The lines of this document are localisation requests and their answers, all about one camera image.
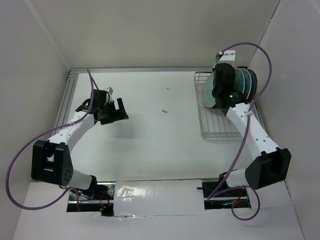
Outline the mint floral plate back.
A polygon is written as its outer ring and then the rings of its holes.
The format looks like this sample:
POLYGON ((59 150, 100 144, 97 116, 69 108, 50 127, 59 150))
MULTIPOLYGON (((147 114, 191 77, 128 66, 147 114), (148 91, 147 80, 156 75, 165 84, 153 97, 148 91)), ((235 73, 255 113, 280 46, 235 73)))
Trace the mint floral plate back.
POLYGON ((216 100, 213 97, 213 88, 214 88, 214 71, 207 77, 202 91, 202 102, 206 108, 213 108, 216 105, 216 100))

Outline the black rim beige plate front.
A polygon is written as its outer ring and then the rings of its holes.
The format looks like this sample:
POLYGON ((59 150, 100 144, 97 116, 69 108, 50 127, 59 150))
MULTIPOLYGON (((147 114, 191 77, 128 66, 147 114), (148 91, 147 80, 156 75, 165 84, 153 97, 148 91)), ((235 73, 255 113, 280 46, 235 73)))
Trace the black rim beige plate front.
POLYGON ((238 71, 234 69, 235 76, 234 76, 234 90, 238 90, 238 71))

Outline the red teal plate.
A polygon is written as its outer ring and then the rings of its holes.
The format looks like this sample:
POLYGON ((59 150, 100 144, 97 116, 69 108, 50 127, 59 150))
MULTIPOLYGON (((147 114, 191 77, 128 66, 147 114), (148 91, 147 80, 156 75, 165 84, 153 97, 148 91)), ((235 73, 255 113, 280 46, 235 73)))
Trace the red teal plate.
POLYGON ((240 68, 235 68, 235 69, 237 70, 237 74, 238 74, 238 80, 237 80, 238 91, 240 91, 244 94, 244 90, 245 90, 244 75, 243 75, 242 71, 240 70, 240 68))
POLYGON ((252 89, 252 77, 250 72, 245 68, 240 68, 244 76, 244 96, 246 99, 249 98, 252 89))

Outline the red teal plate front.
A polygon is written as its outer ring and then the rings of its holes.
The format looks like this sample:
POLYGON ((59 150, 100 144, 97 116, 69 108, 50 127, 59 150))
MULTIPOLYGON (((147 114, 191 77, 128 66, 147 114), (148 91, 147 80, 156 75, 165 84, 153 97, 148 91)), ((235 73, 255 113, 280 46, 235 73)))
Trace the red teal plate front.
POLYGON ((250 72, 245 68, 240 68, 244 76, 244 96, 246 99, 249 98, 252 89, 252 77, 250 72))

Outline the dark teal plate front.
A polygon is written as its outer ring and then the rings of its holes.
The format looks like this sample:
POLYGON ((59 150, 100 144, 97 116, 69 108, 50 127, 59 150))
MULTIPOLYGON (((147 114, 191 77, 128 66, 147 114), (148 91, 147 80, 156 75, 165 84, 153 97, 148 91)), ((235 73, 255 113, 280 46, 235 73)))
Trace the dark teal plate front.
POLYGON ((250 73, 250 76, 251 76, 251 90, 248 95, 247 101, 250 103, 254 99, 255 94, 257 92, 258 79, 257 79, 257 75, 253 70, 249 69, 248 72, 250 73))

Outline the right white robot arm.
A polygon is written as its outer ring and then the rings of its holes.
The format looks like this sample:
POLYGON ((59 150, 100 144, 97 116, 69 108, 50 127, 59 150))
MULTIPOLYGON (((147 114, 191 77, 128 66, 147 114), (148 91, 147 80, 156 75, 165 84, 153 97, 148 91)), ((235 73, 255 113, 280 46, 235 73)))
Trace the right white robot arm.
POLYGON ((231 168, 219 176, 218 190, 223 196, 230 196, 240 186, 258 190, 284 181, 292 157, 287 148, 280 148, 268 136, 244 94, 235 89, 235 79, 232 65, 218 63, 213 71, 212 95, 216 107, 234 124, 243 144, 248 146, 252 162, 247 168, 231 168))

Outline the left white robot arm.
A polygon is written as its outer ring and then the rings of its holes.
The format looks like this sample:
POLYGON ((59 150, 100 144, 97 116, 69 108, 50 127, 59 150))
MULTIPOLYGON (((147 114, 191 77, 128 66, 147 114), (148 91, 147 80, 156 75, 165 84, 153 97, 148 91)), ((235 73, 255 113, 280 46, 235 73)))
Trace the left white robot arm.
POLYGON ((113 100, 112 95, 111 87, 95 89, 93 99, 86 99, 75 110, 65 127, 47 140, 37 140, 34 143, 31 163, 33 180, 75 188, 88 200, 97 197, 97 178, 75 170, 71 152, 82 136, 96 123, 106 125, 129 118, 122 99, 113 100))

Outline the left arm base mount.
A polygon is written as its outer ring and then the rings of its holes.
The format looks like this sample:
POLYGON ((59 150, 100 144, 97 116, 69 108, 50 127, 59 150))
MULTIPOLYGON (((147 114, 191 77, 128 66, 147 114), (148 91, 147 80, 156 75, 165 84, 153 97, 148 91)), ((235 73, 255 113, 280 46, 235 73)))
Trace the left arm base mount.
POLYGON ((98 182, 97 191, 88 196, 81 190, 69 192, 67 213, 99 213, 104 217, 114 216, 114 195, 116 182, 98 182))

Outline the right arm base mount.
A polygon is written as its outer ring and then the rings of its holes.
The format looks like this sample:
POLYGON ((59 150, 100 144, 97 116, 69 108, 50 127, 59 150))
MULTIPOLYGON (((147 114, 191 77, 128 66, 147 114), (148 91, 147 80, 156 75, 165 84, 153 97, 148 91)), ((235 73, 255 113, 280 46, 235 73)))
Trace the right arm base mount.
POLYGON ((251 207, 248 193, 244 188, 224 192, 207 200, 218 184, 217 181, 203 181, 202 186, 196 188, 203 193, 205 210, 230 209, 235 203, 237 203, 235 208, 251 207))

